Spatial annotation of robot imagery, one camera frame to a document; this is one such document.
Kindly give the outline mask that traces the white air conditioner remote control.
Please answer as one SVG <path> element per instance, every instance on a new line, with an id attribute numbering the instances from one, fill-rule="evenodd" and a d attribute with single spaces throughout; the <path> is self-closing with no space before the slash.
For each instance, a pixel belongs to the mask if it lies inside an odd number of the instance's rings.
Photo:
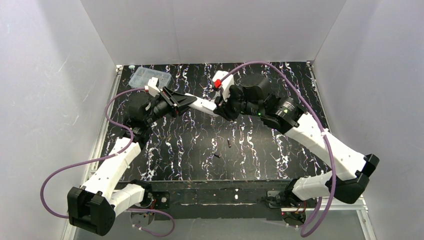
<path id="1" fill-rule="evenodd" d="M 188 106 L 192 109 L 201 111 L 210 116 L 217 117 L 218 115 L 214 113 L 214 110 L 217 108 L 216 104 L 210 100 L 200 98 L 198 96 L 192 95 L 190 93 L 185 93 L 186 96 L 195 97 L 196 100 L 190 103 Z"/>

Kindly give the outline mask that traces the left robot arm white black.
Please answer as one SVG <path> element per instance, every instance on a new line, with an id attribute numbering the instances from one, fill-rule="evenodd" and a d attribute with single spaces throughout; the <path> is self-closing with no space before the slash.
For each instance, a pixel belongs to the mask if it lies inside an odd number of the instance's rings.
<path id="1" fill-rule="evenodd" d="M 163 88 L 157 93 L 136 93 L 129 100 L 127 124 L 132 133 L 116 139 L 111 158 L 102 162 L 96 172 L 79 188 L 67 194 L 69 223 L 75 227 L 106 235 L 118 215 L 144 201 L 151 185 L 140 180 L 130 181 L 115 191 L 122 175 L 141 153 L 152 133 L 152 124 L 166 115 L 177 117 L 197 100 L 195 96 Z"/>

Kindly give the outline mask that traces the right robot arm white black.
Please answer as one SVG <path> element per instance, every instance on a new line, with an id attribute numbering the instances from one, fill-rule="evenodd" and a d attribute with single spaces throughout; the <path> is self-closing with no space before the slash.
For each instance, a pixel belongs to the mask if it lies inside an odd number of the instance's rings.
<path id="1" fill-rule="evenodd" d="M 332 187 L 333 196 L 346 204 L 355 203 L 363 194 L 379 164 L 377 156 L 359 153 L 328 131 L 320 131 L 305 107 L 291 97 L 278 97 L 270 80 L 261 74 L 245 76 L 235 85 L 233 75 L 218 71 L 212 86 L 220 92 L 214 113 L 229 121 L 239 115 L 260 117 L 264 125 L 297 141 L 328 166 L 333 158 L 335 166 L 330 172 L 292 180 L 284 191 L 286 200 L 328 197 Z"/>

